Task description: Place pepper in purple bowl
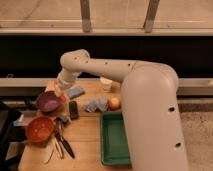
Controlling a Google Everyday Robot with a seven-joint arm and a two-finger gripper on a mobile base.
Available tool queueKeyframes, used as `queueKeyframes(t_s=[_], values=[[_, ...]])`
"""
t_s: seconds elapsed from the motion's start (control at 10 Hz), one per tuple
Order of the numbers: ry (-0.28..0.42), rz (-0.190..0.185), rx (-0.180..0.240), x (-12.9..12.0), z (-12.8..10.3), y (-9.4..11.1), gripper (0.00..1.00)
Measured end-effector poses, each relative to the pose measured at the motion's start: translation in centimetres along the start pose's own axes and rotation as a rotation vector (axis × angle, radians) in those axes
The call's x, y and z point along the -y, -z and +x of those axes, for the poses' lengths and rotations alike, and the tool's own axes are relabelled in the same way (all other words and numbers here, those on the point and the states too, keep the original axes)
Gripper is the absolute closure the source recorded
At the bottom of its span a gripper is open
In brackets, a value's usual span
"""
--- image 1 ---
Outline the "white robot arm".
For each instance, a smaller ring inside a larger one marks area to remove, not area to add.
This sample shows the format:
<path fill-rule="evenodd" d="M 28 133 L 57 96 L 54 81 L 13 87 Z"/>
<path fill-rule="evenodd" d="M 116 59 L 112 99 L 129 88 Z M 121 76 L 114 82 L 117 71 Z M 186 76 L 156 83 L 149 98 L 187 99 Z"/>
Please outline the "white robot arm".
<path fill-rule="evenodd" d="M 70 88 L 82 72 L 121 84 L 121 108 L 133 171 L 189 171 L 177 103 L 178 76 L 166 64 L 63 54 L 57 83 Z"/>

